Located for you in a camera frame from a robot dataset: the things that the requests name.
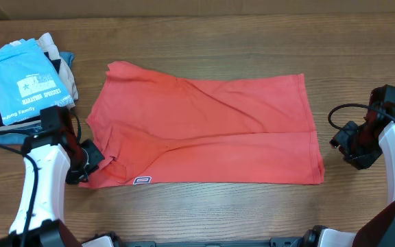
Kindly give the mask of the red t-shirt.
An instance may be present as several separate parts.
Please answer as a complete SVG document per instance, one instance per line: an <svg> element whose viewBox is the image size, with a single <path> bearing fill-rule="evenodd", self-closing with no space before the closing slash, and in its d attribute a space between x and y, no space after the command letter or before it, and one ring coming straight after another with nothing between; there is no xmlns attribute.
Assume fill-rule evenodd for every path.
<svg viewBox="0 0 395 247"><path fill-rule="evenodd" d="M192 80L117 61L87 123L104 155L91 189L324 180L301 74Z"/></svg>

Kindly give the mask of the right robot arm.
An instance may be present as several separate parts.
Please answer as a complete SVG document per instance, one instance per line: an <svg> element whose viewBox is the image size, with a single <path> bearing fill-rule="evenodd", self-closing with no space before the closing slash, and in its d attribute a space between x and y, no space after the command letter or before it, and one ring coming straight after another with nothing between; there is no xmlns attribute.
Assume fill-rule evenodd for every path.
<svg viewBox="0 0 395 247"><path fill-rule="evenodd" d="M338 129L330 144L358 170L367 169L380 157L385 159L388 205L357 233L314 226L296 246L395 246L395 86L372 90L365 121L349 121Z"/></svg>

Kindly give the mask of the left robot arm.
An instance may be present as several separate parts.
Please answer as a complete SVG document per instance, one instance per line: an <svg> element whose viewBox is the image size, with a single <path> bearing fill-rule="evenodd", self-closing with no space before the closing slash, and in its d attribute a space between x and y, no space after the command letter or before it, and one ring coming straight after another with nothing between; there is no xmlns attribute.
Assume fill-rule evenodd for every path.
<svg viewBox="0 0 395 247"><path fill-rule="evenodd" d="M72 124L68 108L40 111L42 130L25 138L18 154L25 164L23 192L16 217L0 247L81 246L64 223L66 185L88 182L104 156Z"/></svg>

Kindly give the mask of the light blue printed t-shirt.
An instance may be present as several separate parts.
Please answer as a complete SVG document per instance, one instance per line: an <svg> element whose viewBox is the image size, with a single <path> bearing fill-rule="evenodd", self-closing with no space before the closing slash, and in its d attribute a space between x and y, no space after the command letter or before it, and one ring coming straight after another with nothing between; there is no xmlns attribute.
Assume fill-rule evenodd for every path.
<svg viewBox="0 0 395 247"><path fill-rule="evenodd" d="M50 106L73 98L36 40L0 48L0 114L3 125L37 117Z"/></svg>

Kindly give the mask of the beige folded garment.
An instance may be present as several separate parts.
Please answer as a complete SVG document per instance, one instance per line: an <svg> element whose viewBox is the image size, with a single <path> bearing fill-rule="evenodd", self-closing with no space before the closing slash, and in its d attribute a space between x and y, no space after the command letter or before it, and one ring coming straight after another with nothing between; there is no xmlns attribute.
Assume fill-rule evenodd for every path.
<svg viewBox="0 0 395 247"><path fill-rule="evenodd" d="M57 69L58 75L70 92L71 97L74 100L78 100L79 94L71 71L73 54L69 54L68 58L64 57L64 52L58 51L50 33L43 34L36 42L44 52L47 52L51 56L52 60L55 58L58 60L60 63Z"/></svg>

